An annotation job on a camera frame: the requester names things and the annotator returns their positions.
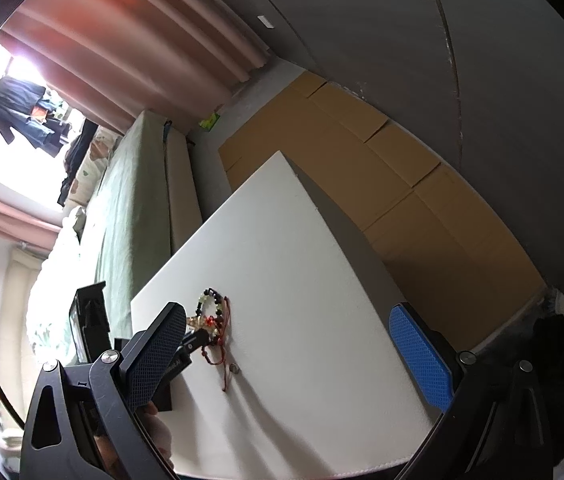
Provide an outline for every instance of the red string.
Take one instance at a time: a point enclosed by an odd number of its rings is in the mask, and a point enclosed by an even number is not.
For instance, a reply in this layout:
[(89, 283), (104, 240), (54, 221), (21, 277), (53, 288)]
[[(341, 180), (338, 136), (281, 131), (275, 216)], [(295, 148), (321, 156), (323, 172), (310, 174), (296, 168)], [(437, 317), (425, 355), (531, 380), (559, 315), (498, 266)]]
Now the red string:
[(206, 349), (204, 349), (204, 347), (202, 348), (202, 355), (204, 356), (204, 359), (206, 359), (206, 362), (209, 365), (213, 365), (213, 366), (223, 365), (224, 367), (224, 385), (222, 386), (222, 392), (225, 392), (228, 389), (227, 375), (226, 375), (226, 351), (224, 349), (224, 345), (226, 341), (224, 340), (224, 334), (226, 333), (226, 327), (228, 327), (229, 320), (231, 319), (231, 306), (229, 305), (229, 298), (227, 298), (226, 296), (224, 296), (224, 306), (226, 307), (226, 322), (222, 325), (222, 330), (220, 331), (219, 339), (217, 341), (217, 346), (220, 347), (220, 352), (221, 352), (220, 360), (217, 361), (216, 363), (212, 362), (208, 356), (208, 352), (206, 351)]

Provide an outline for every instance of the curtain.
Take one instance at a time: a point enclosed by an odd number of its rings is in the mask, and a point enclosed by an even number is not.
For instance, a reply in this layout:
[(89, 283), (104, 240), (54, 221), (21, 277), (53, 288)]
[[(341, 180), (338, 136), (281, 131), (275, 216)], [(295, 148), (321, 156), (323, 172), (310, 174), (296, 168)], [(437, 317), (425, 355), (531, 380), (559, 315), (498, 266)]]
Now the curtain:
[(51, 250), (60, 228), (0, 202), (0, 236)]
[(267, 57), (219, 0), (26, 0), (0, 43), (87, 118), (122, 133), (146, 108), (188, 131)]
[[(26, 336), (26, 309), (42, 260), (13, 248), (2, 287), (0, 307), (0, 384), (17, 413), (26, 413), (39, 375), (39, 366)], [(5, 428), (17, 428), (6, 410), (0, 409)]]

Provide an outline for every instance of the gray wall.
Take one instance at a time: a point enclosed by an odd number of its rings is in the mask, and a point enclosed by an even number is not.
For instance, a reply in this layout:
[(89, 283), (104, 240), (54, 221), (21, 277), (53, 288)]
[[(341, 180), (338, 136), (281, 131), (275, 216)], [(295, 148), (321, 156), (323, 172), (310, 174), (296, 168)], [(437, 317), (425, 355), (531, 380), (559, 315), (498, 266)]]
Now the gray wall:
[(224, 1), (459, 170), (564, 291), (564, 21), (545, 0)]

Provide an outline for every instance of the dark jacket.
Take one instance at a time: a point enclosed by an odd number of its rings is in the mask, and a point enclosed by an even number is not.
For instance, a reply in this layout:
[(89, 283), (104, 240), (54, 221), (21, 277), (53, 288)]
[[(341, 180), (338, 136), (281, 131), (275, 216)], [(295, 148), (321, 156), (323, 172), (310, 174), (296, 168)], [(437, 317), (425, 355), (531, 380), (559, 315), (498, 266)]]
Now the dark jacket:
[(50, 147), (49, 153), (55, 156), (61, 148), (56, 128), (51, 129), (31, 117), (36, 105), (48, 111), (55, 110), (54, 105), (44, 99), (45, 93), (46, 88), (30, 81), (11, 76), (0, 79), (0, 134), (10, 144), (15, 139), (12, 128), (21, 133), (34, 148), (48, 151), (47, 147)]

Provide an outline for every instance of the hanging clothes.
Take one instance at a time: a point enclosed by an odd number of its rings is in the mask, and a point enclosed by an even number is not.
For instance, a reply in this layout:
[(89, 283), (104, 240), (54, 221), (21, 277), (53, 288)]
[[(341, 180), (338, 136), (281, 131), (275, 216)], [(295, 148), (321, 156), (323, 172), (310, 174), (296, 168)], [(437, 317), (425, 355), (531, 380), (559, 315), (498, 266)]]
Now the hanging clothes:
[(57, 156), (67, 143), (67, 123), (46, 119), (44, 112), (53, 112), (59, 102), (53, 100), (46, 88), (12, 76), (0, 79), (0, 134), (7, 144), (15, 139), (12, 129), (21, 133), (34, 148), (41, 148), (50, 156)]
[(75, 176), (78, 174), (78, 169), (82, 160), (88, 152), (88, 148), (95, 136), (98, 124), (93, 121), (84, 119), (84, 124), (82, 125), (81, 134), (79, 137), (73, 140), (70, 144), (68, 152), (66, 152), (64, 158), (64, 169), (66, 170), (66, 178), (62, 182), (62, 189), (60, 190), (60, 197), (57, 199), (57, 203), (64, 207), (66, 199), (68, 198), (68, 192), (70, 191), (70, 186), (75, 180)]

